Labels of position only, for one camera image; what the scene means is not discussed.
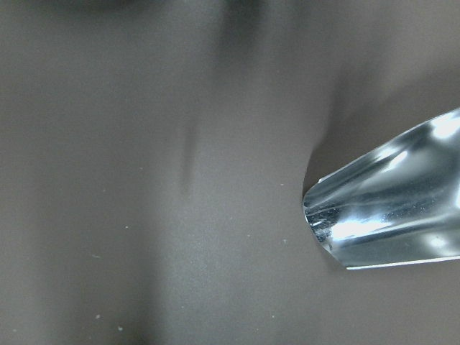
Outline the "metal ice scoop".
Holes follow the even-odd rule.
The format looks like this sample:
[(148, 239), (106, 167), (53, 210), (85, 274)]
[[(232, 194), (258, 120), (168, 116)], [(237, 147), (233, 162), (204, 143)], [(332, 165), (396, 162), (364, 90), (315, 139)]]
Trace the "metal ice scoop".
[(303, 198), (319, 244), (348, 270), (459, 258), (459, 111), (403, 132)]

